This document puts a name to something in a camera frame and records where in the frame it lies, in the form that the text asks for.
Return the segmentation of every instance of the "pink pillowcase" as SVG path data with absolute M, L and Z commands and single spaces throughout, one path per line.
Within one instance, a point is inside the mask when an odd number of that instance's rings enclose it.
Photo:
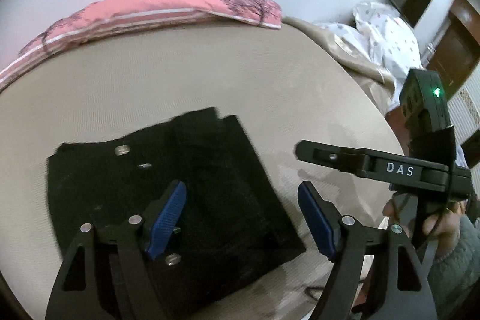
M 146 29 L 226 17 L 280 29 L 281 9 L 271 0 L 104 0 L 61 19 L 30 41 L 0 72 L 0 92 L 50 56 L 90 40 Z

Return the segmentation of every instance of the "black fabric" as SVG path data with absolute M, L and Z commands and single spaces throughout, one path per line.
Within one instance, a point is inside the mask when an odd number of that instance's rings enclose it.
M 455 310 L 450 320 L 478 320 L 480 314 L 480 279 L 473 286 L 469 296 L 458 310 Z
M 117 146 L 130 152 L 117 156 Z M 149 163 L 150 168 L 141 168 Z M 186 317 L 305 251 L 234 116 L 214 108 L 102 143 L 62 144 L 48 161 L 48 203 L 62 254 L 79 227 L 141 214 L 172 180 L 187 203 L 167 250 L 147 267 L 172 318 Z M 165 256 L 181 262 L 167 266 Z
M 477 199 L 475 191 L 472 191 L 469 197 L 465 214 L 469 217 L 473 225 L 475 225 L 475 222 L 480 217 L 480 199 Z

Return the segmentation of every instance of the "beige bedsheet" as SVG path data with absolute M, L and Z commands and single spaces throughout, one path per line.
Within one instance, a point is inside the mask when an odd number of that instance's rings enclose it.
M 309 37 L 235 22 L 110 38 L 51 58 L 0 94 L 0 270 L 43 319 L 61 258 L 46 202 L 46 159 L 63 142 L 118 138 L 189 110 L 217 106 L 249 134 L 308 250 L 194 319 L 302 318 L 304 285 L 331 265 L 296 201 L 309 179 L 343 214 L 378 225 L 388 185 L 299 162 L 301 139 L 401 153 L 355 81 Z
M 383 116 L 387 114 L 395 85 L 392 74 L 386 68 L 370 62 L 355 47 L 328 29 L 294 17 L 284 17 L 282 22 L 299 29 L 320 45 L 342 65 Z

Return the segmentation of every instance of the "screw head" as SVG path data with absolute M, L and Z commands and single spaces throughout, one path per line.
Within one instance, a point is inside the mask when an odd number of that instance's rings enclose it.
M 403 232 L 403 229 L 401 226 L 399 226 L 398 224 L 393 224 L 390 229 L 395 232 L 396 234 L 401 234 Z
M 182 260 L 181 258 L 182 257 L 179 254 L 171 254 L 165 258 L 165 263 L 169 266 L 174 266 L 180 263 L 180 261 Z
M 128 222 L 130 224 L 132 224 L 133 226 L 136 225 L 136 224 L 139 224 L 140 221 L 142 221 L 142 217 L 137 215 L 137 214 L 134 214 L 133 216 L 131 216 L 129 219 L 128 219 Z
M 352 226 L 355 223 L 355 219 L 352 216 L 343 216 L 342 223 L 346 226 Z
M 85 233 L 87 233 L 88 231 L 90 231 L 90 229 L 92 229 L 92 224 L 90 224 L 90 223 L 82 224 L 82 226 L 80 227 L 80 230 L 81 230 L 82 232 L 85 232 Z
M 115 155 L 117 156 L 126 155 L 129 152 L 130 147 L 128 145 L 119 145 L 117 148 L 115 148 Z

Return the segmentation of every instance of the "finger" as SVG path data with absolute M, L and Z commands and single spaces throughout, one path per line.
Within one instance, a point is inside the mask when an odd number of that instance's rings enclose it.
M 461 201 L 461 202 L 455 202 L 453 207 L 450 209 L 453 213 L 463 215 L 465 214 L 466 211 L 466 201 Z
M 389 200 L 383 207 L 382 214 L 386 217 L 395 217 L 395 208 L 393 206 L 393 201 Z
M 433 214 L 432 216 L 428 217 L 425 222 L 423 223 L 423 233 L 428 235 L 433 227 L 435 226 L 437 220 L 439 218 L 438 214 Z M 450 210 L 447 210 L 443 217 L 438 224 L 435 232 L 433 233 L 434 237 L 438 237 L 444 234 L 454 234 L 457 232 L 460 226 L 460 215 L 453 213 Z

